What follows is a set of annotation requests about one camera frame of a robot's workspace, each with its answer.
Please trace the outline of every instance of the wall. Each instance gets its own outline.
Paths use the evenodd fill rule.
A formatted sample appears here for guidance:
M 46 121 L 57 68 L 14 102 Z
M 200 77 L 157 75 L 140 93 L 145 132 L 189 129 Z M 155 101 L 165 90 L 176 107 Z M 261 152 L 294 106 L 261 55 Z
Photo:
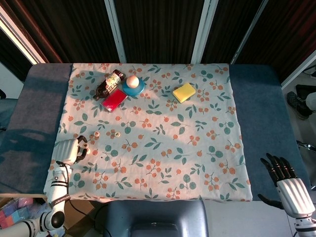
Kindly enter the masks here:
M 7 98 L 18 99 L 23 83 L 0 63 L 0 89 L 6 93 Z

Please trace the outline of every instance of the egg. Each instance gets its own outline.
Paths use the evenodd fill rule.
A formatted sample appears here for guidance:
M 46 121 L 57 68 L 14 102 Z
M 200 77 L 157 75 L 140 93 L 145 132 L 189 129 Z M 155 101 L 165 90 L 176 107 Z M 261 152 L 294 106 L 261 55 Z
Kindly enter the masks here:
M 139 79 L 136 76 L 130 76 L 126 80 L 126 84 L 130 88 L 136 88 L 139 84 Z

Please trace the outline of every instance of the brown glass bottle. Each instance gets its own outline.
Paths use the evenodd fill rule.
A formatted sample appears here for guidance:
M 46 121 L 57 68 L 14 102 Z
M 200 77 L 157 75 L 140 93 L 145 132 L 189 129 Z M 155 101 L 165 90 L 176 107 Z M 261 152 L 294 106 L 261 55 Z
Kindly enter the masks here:
M 97 87 L 93 98 L 98 101 L 100 98 L 107 98 L 110 93 L 117 87 L 125 78 L 124 73 L 119 70 L 114 70 L 107 78 Z

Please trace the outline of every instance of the robotic arm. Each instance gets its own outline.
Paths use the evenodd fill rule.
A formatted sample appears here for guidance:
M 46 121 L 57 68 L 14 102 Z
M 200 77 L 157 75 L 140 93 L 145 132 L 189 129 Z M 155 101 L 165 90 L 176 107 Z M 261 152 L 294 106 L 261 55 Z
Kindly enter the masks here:
M 64 205 L 70 199 L 68 181 L 71 175 L 70 166 L 84 159 L 88 152 L 87 139 L 61 141 L 54 149 L 53 159 L 59 164 L 54 171 L 47 201 L 52 211 L 44 212 L 39 218 L 26 220 L 14 226 L 0 230 L 0 237 L 35 237 L 38 232 L 51 231 L 61 227 L 65 221 Z
M 284 158 L 278 158 L 267 153 L 271 164 L 261 158 L 276 187 L 281 201 L 269 200 L 263 195 L 258 197 L 267 205 L 285 210 L 296 219 L 295 229 L 299 237 L 316 237 L 316 220 L 311 218 L 315 207 L 304 183 L 297 178 L 293 167 Z

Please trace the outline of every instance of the floral tablecloth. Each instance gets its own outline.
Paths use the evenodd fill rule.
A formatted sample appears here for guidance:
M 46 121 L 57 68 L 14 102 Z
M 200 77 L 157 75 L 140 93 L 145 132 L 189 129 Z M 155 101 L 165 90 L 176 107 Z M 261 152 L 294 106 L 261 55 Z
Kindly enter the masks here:
M 114 69 L 146 88 L 108 113 L 92 96 Z M 196 94 L 180 104 L 186 82 Z M 72 166 L 74 199 L 252 200 L 227 64 L 73 64 L 55 146 L 79 135 L 91 153 Z

